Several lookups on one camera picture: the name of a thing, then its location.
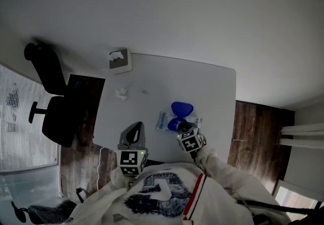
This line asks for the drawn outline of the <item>white table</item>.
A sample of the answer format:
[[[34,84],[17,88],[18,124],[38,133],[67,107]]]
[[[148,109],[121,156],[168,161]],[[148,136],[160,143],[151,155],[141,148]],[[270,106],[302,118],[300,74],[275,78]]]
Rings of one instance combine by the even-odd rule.
[[[175,101],[193,105],[202,118],[201,132],[220,160],[226,162],[233,132],[236,72],[189,60],[134,54],[130,72],[107,73],[96,116],[93,142],[116,151],[120,134],[131,124],[145,127],[149,159],[165,163],[191,162],[176,134],[156,130],[161,111]],[[125,88],[127,100],[116,97]]]

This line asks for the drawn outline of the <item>clear plastic packet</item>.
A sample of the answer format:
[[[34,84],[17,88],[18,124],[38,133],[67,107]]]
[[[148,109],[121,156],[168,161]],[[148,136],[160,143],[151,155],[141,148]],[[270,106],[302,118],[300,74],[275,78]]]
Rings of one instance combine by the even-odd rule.
[[[173,102],[172,112],[161,111],[156,125],[156,130],[178,132],[178,125],[183,123],[195,123],[197,128],[201,127],[202,118],[193,115],[194,107],[190,103]]]

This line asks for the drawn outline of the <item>white wall pipe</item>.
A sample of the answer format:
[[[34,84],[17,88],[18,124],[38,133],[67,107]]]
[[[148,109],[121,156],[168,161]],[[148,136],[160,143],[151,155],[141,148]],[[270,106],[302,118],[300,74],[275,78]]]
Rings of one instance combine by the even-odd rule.
[[[322,136],[324,135],[324,123],[286,126],[281,129],[282,135],[292,136]]]
[[[291,147],[324,149],[324,140],[281,139],[279,144]]]

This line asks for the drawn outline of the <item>person's right forearm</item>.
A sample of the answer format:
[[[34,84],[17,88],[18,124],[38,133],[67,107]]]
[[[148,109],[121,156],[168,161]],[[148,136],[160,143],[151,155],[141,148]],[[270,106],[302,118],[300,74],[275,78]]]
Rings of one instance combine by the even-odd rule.
[[[214,179],[223,188],[239,190],[253,180],[253,177],[225,162],[222,162],[213,148],[207,145],[197,152],[196,163],[208,177]]]

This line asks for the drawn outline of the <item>black-framed window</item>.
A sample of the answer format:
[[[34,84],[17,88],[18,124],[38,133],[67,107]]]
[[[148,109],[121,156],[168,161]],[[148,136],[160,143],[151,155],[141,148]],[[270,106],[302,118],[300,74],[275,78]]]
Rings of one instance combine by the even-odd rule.
[[[324,207],[324,194],[279,180],[274,197],[280,206],[292,208],[320,209]]]

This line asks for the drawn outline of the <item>grey seat office chair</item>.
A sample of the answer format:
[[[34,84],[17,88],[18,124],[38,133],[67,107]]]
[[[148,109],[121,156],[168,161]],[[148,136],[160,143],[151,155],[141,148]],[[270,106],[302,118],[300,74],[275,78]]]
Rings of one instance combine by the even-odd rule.
[[[78,203],[83,203],[89,196],[84,188],[75,189],[78,201],[61,195],[49,195],[48,186],[37,186],[29,192],[23,192],[18,200],[11,200],[15,217],[24,225],[57,225],[64,223]]]

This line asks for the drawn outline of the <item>black office chair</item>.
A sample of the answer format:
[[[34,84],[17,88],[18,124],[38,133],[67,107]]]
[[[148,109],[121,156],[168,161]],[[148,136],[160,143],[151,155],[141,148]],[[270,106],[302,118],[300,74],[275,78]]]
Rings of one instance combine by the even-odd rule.
[[[62,147],[71,147],[75,136],[80,136],[82,119],[76,94],[65,82],[60,61],[56,53],[46,45],[29,43],[24,49],[25,59],[31,61],[50,99],[46,109],[38,108],[34,101],[28,121],[35,115],[44,115],[42,133]]]

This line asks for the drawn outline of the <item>grey-topped white tissue box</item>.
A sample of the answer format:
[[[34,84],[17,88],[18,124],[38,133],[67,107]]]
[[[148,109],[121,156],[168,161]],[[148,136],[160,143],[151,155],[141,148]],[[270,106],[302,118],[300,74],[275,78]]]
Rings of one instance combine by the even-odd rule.
[[[113,74],[120,74],[132,70],[132,57],[127,48],[111,52],[108,56],[109,70]]]

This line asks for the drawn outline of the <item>white printed sweatshirt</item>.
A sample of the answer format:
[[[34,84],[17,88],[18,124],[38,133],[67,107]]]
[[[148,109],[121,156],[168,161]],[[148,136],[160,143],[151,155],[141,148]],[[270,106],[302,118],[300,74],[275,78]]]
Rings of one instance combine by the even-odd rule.
[[[288,225],[282,212],[249,207],[255,200],[276,204],[255,178],[239,190],[223,188],[198,164],[149,166],[130,188],[112,182],[77,205],[64,225]]]

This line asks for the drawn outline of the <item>crumpled white tissue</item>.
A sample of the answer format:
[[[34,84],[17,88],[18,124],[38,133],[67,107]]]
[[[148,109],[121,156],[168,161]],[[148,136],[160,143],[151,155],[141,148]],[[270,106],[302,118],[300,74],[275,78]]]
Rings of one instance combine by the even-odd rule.
[[[120,99],[121,101],[126,101],[127,100],[127,92],[128,90],[125,88],[120,88],[115,90],[116,97]]]

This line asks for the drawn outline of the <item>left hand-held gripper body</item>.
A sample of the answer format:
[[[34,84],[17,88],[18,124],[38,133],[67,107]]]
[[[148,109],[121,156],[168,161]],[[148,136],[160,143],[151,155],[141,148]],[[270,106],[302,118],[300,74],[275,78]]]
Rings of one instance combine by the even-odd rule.
[[[119,144],[117,148],[117,166],[122,174],[124,176],[140,175],[147,162],[147,147],[144,144]]]

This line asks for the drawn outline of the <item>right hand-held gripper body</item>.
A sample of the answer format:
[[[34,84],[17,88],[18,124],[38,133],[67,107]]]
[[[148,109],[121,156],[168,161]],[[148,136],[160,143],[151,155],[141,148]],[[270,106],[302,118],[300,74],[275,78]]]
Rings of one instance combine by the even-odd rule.
[[[198,151],[207,144],[198,128],[177,135],[180,147],[187,153]]]

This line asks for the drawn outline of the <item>frosted glass partition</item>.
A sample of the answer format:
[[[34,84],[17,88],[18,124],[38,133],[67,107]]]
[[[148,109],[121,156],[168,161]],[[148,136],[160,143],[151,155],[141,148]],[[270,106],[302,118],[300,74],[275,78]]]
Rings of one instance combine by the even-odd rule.
[[[48,106],[43,86],[0,65],[0,224],[20,225],[18,208],[60,200],[59,146],[42,133],[44,116],[28,117],[33,102]]]

